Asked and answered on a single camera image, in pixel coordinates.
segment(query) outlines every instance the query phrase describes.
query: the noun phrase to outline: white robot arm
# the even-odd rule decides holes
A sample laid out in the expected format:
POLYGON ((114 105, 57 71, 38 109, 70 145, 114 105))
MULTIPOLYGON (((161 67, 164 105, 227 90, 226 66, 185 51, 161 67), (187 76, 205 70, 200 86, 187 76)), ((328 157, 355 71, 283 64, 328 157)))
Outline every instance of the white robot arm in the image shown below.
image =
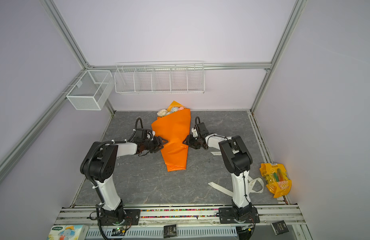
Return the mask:
POLYGON ((216 133, 209 133, 205 124, 196 117, 192 134, 183 141, 194 149, 209 147, 221 151, 226 169, 230 172, 233 181, 234 217, 236 222, 244 221, 254 208, 249 198, 248 175, 253 160, 240 136, 225 137, 216 133))
POLYGON ((99 225, 126 224, 125 218, 127 218, 127 215, 123 210, 122 200, 118 196, 113 182, 115 161, 120 156, 134 154, 144 156, 149 152, 160 151, 168 141, 154 135, 154 131, 143 128, 142 120, 138 118, 133 135, 129 140, 94 142, 91 146, 81 164, 80 171, 92 183, 100 198, 101 203, 96 205, 99 225), (138 121, 141 122, 141 128, 137 128, 138 121))

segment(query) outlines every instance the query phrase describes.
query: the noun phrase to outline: wire basket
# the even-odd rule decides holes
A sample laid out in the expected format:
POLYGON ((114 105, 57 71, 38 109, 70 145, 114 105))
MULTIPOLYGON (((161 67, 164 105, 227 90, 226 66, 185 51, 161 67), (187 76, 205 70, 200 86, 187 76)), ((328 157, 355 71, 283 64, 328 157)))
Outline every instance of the wire basket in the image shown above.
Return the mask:
POLYGON ((86 70, 66 97, 77 110, 101 110, 113 88, 109 70, 86 70))
POLYGON ((120 94, 205 92, 202 63, 117 66, 114 82, 120 94))

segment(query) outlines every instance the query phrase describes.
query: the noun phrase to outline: gray marble surface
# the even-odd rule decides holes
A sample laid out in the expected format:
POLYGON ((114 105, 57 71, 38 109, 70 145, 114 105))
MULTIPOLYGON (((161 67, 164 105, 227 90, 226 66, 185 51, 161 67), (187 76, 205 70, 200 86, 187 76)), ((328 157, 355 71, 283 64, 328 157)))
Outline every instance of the gray marble surface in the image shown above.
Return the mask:
MULTIPOLYGON (((240 135, 253 157, 249 175, 260 177, 263 158, 246 111, 192 111, 191 127, 196 116, 206 124, 209 132, 223 136, 240 135)), ((133 133, 135 120, 141 117, 144 128, 151 128, 156 112, 116 112, 104 141, 128 139, 133 133)), ((214 182, 233 191, 230 173, 221 156, 211 152, 217 149, 189 148, 187 169, 168 172, 161 152, 123 156, 117 159, 113 173, 114 184, 125 204, 231 204, 231 197, 208 185, 214 182)), ((91 183, 85 180, 76 205, 97 204, 99 198, 91 183)), ((261 189, 256 182, 254 190, 261 189)), ((277 204, 265 187, 261 194, 251 193, 253 204, 277 204)))

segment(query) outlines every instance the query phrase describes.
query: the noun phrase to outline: lavender wall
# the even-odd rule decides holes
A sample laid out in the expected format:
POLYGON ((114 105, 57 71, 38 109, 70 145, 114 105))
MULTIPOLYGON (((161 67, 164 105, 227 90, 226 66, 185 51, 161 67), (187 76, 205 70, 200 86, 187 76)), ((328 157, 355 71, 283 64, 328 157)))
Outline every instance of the lavender wall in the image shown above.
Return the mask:
POLYGON ((55 0, 91 65, 270 61, 295 0, 55 0))
MULTIPOLYGON (((38 0, 0 0, 0 160, 80 67, 38 0)), ((46 239, 109 120, 68 101, 0 185, 0 239, 46 239)))
POLYGON ((370 1, 309 1, 255 115, 313 239, 370 239, 370 1))

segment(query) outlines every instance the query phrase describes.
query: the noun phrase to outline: metal base plate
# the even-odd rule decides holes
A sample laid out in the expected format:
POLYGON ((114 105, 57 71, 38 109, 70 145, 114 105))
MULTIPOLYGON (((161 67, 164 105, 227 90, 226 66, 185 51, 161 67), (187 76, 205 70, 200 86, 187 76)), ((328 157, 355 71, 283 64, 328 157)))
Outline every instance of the metal base plate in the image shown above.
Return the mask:
MULTIPOLYGON (((231 207, 221 207, 218 209, 218 212, 221 213, 220 215, 220 223, 238 223, 234 219, 234 211, 231 207)), ((252 212, 249 213, 250 217, 253 218, 253 220, 256 223, 259 223, 259 216, 257 209, 255 207, 252 207, 252 212)), ((252 219, 248 216, 248 218, 245 220, 245 222, 242 223, 253 223, 252 219)))
MULTIPOLYGON (((124 209, 126 216, 125 221, 121 223, 121 225, 130 225, 130 222, 132 225, 138 225, 139 221, 139 214, 141 213, 140 209, 124 209)), ((102 226, 116 226, 114 223, 116 222, 116 219, 108 218, 108 217, 101 217, 100 222, 102 226)))

